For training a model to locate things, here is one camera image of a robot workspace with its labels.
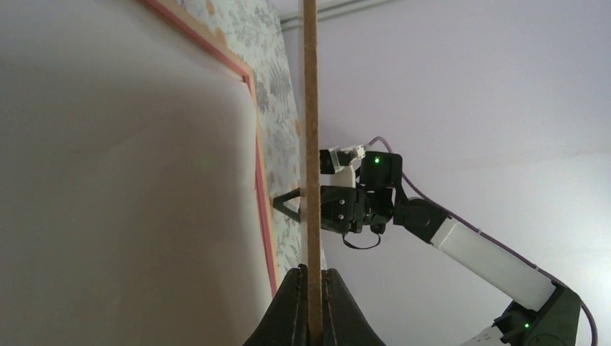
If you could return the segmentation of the pink wooden picture frame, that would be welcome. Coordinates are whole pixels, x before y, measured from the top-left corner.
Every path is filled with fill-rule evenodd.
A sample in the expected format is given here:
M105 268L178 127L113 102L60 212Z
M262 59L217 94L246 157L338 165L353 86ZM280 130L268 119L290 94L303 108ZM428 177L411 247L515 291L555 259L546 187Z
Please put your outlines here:
M170 27L175 29L182 36L191 40L199 49L210 54L215 60L237 74L241 81L249 88L254 106L258 105L253 69L239 58L226 44L222 43L219 37L217 37L206 24L188 14L188 12L175 1L143 0L140 3L168 23ZM263 136L259 123L256 124L256 132L256 169L254 176L257 191L257 205L259 209L259 223L264 244L269 284L271 293L274 296L279 287L279 270L277 268L276 244L264 162Z

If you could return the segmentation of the brown cardboard backing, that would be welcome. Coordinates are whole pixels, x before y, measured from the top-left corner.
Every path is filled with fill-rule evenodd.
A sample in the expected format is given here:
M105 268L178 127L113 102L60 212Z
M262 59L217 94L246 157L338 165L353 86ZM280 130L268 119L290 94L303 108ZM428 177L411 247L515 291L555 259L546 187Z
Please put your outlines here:
M321 288L321 198L318 106L318 6L300 3L303 41L302 217L307 234L308 328L311 345L324 343Z

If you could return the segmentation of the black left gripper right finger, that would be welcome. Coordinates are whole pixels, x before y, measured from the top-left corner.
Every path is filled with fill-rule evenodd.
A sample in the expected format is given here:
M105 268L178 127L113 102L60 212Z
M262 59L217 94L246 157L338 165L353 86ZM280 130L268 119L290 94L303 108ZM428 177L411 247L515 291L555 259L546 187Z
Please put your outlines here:
M323 345L385 345L367 322L339 271L324 270L321 278Z

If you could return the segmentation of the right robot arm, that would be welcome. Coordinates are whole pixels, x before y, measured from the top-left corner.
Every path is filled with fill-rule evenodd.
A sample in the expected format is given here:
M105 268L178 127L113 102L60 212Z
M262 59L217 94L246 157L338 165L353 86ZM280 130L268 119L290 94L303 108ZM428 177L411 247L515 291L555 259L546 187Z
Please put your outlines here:
M401 156L354 147L324 149L319 157L320 172L331 178L321 187L322 229L346 235L369 226L380 235L388 223L402 226L511 298L502 315L471 338L470 345L575 344L580 297L447 209L408 197Z

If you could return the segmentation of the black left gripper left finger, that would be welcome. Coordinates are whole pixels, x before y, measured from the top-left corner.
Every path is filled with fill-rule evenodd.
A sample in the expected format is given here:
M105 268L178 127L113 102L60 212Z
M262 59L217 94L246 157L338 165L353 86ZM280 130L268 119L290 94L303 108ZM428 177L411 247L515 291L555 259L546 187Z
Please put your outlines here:
M306 346L308 335L308 268L298 265L287 271L244 346Z

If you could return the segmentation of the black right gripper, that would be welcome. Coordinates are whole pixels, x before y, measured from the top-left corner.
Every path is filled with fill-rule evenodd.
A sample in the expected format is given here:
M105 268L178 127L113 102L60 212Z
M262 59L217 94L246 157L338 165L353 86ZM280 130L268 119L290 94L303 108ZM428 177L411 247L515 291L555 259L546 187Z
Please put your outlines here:
M368 226L377 235L393 217L393 191L401 185L400 155L366 151L355 161L356 187L321 186L321 228L336 234L359 234ZM272 207L296 223L301 222L300 188L272 200ZM289 202L297 200L295 208Z

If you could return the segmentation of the sunset landscape photo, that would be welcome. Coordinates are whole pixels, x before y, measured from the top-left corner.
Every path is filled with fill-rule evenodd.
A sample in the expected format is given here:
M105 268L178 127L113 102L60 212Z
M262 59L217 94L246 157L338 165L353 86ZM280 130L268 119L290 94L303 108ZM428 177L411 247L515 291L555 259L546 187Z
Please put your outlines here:
M1 343L242 345L249 88L136 1L1 3Z

